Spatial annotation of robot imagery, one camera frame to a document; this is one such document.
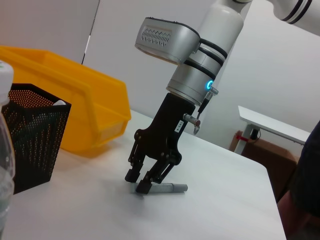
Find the dark clothing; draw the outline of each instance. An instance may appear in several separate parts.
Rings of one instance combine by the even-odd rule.
[[[302,149],[290,192],[298,208],[320,217],[320,121]]]

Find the black mesh pen holder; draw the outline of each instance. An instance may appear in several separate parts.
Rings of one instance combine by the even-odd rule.
[[[14,83],[2,107],[15,153],[14,193],[50,181],[71,104],[32,85]]]

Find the white table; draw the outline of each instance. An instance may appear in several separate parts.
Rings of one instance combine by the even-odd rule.
[[[266,169],[183,133],[183,159],[165,178],[186,193],[130,193],[124,177],[138,128],[132,112],[124,136],[100,155],[60,150],[51,181],[12,198],[6,240],[285,240]],[[145,159],[143,177],[153,160]]]
[[[262,115],[243,106],[238,106],[240,119],[247,122],[242,137],[249,139],[253,129],[263,129],[270,133],[289,139],[295,143],[305,145],[310,132],[301,130],[297,127],[275,120],[271,117]],[[239,140],[234,152],[241,154],[245,148],[246,141]]]

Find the person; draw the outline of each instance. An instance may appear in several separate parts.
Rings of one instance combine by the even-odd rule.
[[[289,191],[278,202],[287,237],[302,229],[311,216],[320,218],[320,121],[301,152]]]

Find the clear plastic bottle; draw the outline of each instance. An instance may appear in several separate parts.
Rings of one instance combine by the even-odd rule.
[[[9,102],[8,93],[13,78],[13,68],[0,60],[0,240],[14,193],[15,154],[6,121],[1,113],[2,106]]]
[[[0,114],[0,240],[5,227],[11,196],[14,193],[15,155],[10,134]]]

